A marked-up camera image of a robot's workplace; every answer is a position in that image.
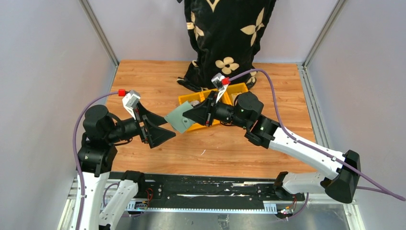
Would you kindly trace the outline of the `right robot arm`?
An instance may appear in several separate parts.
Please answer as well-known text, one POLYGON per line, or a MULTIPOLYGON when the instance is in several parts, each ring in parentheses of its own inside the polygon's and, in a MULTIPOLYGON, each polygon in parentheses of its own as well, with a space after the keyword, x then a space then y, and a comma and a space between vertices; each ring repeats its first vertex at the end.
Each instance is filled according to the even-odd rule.
POLYGON ((253 93, 244 92, 234 105, 217 102, 212 92, 201 103, 183 116, 200 125, 211 126, 213 120, 240 127, 245 138, 255 146, 277 150, 316 169, 313 173, 281 172, 273 184, 273 193, 279 200, 291 199, 296 194, 326 194, 335 201, 349 204, 360 179, 352 168, 360 169, 360 156, 325 148, 302 138, 279 122, 262 115, 263 103, 253 93))

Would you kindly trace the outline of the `green card holder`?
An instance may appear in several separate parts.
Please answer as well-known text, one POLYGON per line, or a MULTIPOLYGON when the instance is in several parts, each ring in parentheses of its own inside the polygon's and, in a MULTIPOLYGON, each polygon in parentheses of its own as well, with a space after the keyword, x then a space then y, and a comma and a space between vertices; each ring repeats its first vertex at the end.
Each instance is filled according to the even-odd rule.
POLYGON ((184 112, 193 109, 193 106, 188 102, 184 102, 175 108, 172 112, 164 117, 164 119, 172 126, 175 131, 180 133, 186 132, 196 122, 183 116, 184 112))

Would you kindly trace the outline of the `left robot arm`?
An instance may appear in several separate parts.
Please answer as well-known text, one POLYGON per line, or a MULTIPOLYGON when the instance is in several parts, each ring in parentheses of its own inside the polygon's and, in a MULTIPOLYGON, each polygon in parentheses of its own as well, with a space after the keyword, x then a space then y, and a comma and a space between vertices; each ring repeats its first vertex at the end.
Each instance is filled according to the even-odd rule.
POLYGON ((78 177, 78 192, 74 216, 78 230, 114 230, 132 198, 150 201, 153 189, 146 183, 145 174, 126 171, 110 202, 101 209, 104 191, 112 170, 117 146, 130 143, 139 136, 150 148, 157 147, 176 136, 161 128, 163 117, 135 106, 135 117, 119 119, 104 105, 93 105, 84 113, 81 148, 78 159, 82 175, 78 177))

